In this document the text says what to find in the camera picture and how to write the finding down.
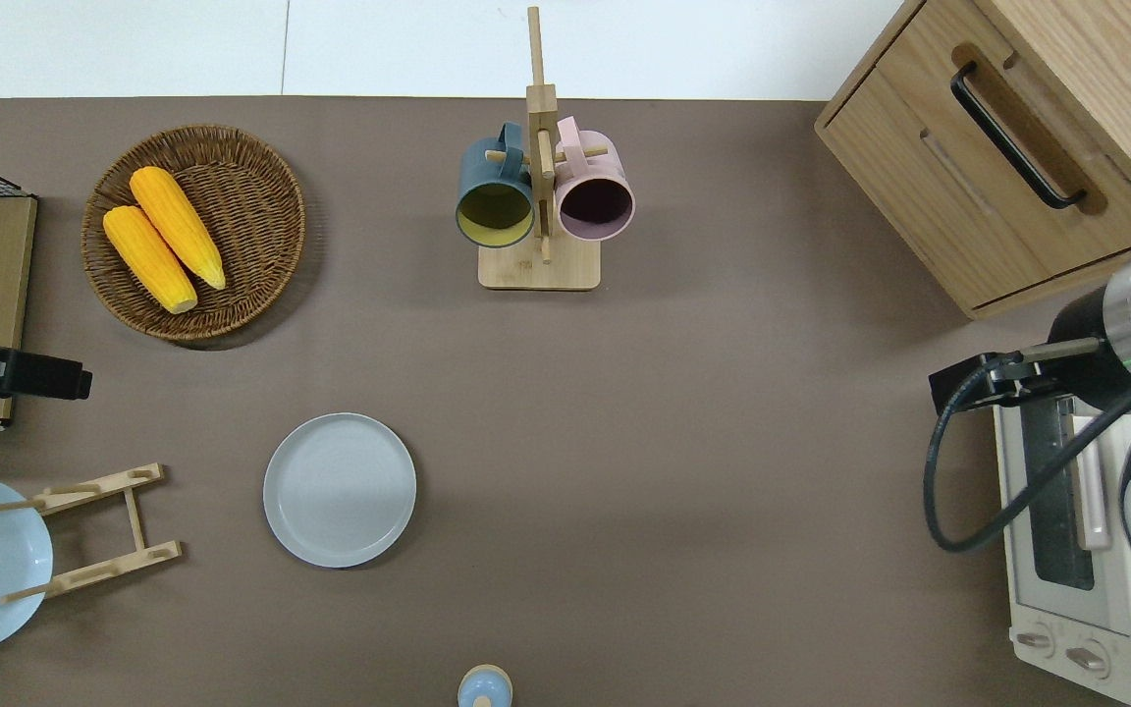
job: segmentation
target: drawer handle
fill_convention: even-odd
[[[993,143],[993,147],[996,147],[1001,156],[1010,162],[1010,166],[1015,167],[1017,173],[1022,176],[1024,182],[1028,183],[1028,188],[1033,189],[1034,193],[1037,193],[1037,198],[1041,198],[1043,205],[1050,206],[1051,209],[1068,209],[1069,206],[1076,205],[1077,201],[1085,198],[1086,192],[1083,189],[1072,193],[1071,197],[1063,197],[1054,191],[1054,187],[1051,187],[1051,183],[1037,171],[1036,166],[1033,166],[1031,161],[1028,161],[1028,156],[1025,156],[1020,152],[1015,140],[1010,139],[1007,131],[1001,129],[998,121],[988,114],[986,107],[979,103],[975,94],[972,93],[972,89],[968,88],[966,77],[972,71],[975,71],[975,62],[968,62],[959,69],[955,75],[955,80],[950,81],[950,93],[955,95],[955,98],[959,102],[959,106],[962,106],[966,114],[979,127],[979,130],[986,135],[988,143]]]

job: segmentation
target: oven door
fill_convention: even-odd
[[[1054,452],[1097,415],[1073,398],[1000,408],[1001,495],[1009,502]],[[1013,601],[1131,635],[1119,518],[1120,471],[1131,414],[1111,425],[1016,518],[1008,532]]]

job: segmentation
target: wooden cabinet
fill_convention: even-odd
[[[968,317],[1131,258],[1131,1],[908,0],[815,129]]]

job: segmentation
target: dark blue mug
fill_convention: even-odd
[[[487,152],[502,153],[491,159]],[[483,138],[461,157],[457,225],[484,248],[503,248],[530,233],[535,216],[530,170],[523,164],[521,126],[507,122],[499,138]]]

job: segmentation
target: wooden plate stand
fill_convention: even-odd
[[[534,238],[508,248],[480,248],[480,283],[489,290],[596,290],[601,285],[601,244],[558,234],[553,180],[561,153],[553,154],[556,132],[556,86],[544,84],[539,44],[539,8],[528,10],[530,72],[526,87],[526,156],[530,162],[530,192],[535,201]],[[601,155],[588,152],[588,155]],[[489,152],[489,159],[503,153]]]
[[[135,569],[148,568],[165,560],[181,558],[180,542],[172,540],[148,548],[143,534],[143,518],[138,515],[138,499],[133,495],[133,489],[162,478],[165,478],[165,471],[163,471],[161,465],[145,465],[136,469],[90,480],[90,482],[72,484],[72,486],[45,488],[43,492],[32,498],[26,498],[24,501],[0,502],[0,511],[35,509],[37,514],[49,516],[58,514],[60,510],[80,506],[83,502],[97,501],[100,498],[112,495],[113,493],[124,493],[126,505],[130,507],[130,528],[133,532],[133,545],[138,548],[138,550],[129,554],[121,554],[120,558],[86,564],[84,568],[55,575],[45,584],[6,594],[0,598],[0,603],[6,604],[9,601],[23,600],[34,594],[45,594],[46,598],[50,598],[50,596],[57,596],[64,592],[80,589],[83,586],[98,584],[106,580],[106,578],[120,577],[121,575],[135,571]]]

